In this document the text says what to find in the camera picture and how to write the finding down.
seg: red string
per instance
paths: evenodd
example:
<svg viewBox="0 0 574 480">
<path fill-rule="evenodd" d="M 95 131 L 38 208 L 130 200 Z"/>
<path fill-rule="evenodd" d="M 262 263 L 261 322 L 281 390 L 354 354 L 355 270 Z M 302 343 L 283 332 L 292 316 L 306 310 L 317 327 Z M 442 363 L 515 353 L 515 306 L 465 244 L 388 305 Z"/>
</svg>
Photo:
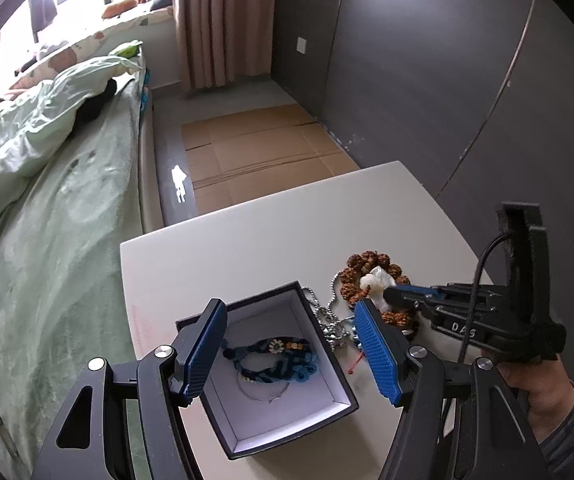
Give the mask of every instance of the red string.
<svg viewBox="0 0 574 480">
<path fill-rule="evenodd" d="M 365 357 L 365 352 L 360 353 L 360 355 L 358 356 L 358 359 L 356 359 L 355 363 L 349 367 L 349 370 L 347 370 L 347 374 L 353 375 L 353 369 L 356 368 L 356 365 L 361 361 L 361 359 L 363 357 Z"/>
</svg>

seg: hand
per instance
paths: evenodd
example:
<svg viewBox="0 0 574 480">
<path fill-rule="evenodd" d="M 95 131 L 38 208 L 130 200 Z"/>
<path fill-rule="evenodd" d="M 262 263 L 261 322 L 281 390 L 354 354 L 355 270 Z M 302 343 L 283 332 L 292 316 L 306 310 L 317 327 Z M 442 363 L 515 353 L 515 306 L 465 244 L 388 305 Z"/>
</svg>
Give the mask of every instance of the hand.
<svg viewBox="0 0 574 480">
<path fill-rule="evenodd" d="M 497 367 L 511 388 L 527 392 L 527 420 L 536 440 L 541 443 L 574 407 L 574 386 L 560 357 L 538 364 L 499 363 Z"/>
</svg>

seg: white light switch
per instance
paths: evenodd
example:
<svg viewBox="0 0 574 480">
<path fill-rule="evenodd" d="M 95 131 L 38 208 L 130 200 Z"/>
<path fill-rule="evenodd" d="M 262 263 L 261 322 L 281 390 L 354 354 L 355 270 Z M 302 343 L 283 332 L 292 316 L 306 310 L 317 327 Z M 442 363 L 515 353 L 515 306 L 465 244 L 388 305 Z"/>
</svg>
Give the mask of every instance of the white light switch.
<svg viewBox="0 0 574 480">
<path fill-rule="evenodd" d="M 298 38 L 298 40 L 296 40 L 296 50 L 301 54 L 305 54 L 306 49 L 307 49 L 307 40 L 305 38 Z"/>
</svg>

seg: blue textured rubber pad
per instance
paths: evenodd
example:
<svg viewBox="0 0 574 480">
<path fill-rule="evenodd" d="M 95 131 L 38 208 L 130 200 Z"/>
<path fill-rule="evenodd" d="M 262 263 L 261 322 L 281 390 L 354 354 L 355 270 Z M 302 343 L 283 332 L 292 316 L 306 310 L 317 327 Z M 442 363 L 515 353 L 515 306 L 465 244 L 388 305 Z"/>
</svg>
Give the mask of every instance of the blue textured rubber pad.
<svg viewBox="0 0 574 480">
<path fill-rule="evenodd" d="M 227 328 L 227 309 L 221 304 L 214 316 L 205 327 L 203 337 L 198 342 L 193 355 L 187 363 L 185 370 L 185 387 L 183 395 L 187 399 L 198 397 L 203 392 L 203 387 L 209 377 L 211 365 L 216 354 L 221 349 L 222 334 Z"/>
<path fill-rule="evenodd" d="M 398 405 L 402 393 L 398 387 L 396 362 L 362 301 L 356 304 L 353 322 L 379 391 L 389 402 Z"/>
</svg>

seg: table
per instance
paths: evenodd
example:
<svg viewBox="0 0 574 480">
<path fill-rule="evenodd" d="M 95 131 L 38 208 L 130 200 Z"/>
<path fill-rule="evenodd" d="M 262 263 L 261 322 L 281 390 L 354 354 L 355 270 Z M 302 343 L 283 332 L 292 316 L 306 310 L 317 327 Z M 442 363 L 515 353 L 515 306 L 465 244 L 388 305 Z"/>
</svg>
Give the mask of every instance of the table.
<svg viewBox="0 0 574 480">
<path fill-rule="evenodd" d="M 242 203 L 124 242 L 122 279 L 141 358 L 176 336 L 177 319 L 298 280 L 329 301 L 329 282 L 352 253 L 389 254 L 414 284 L 471 282 L 477 257 L 429 193 L 391 162 Z M 339 300 L 337 311 L 346 314 Z M 459 343 L 421 324 L 416 341 L 456 360 Z M 338 349 L 343 369 L 353 345 Z M 470 358 L 475 352 L 470 351 Z M 348 376 L 360 408 L 292 443 L 230 462 L 199 399 L 182 410 L 206 480 L 373 480 L 400 410 L 379 394 L 365 360 Z"/>
</svg>

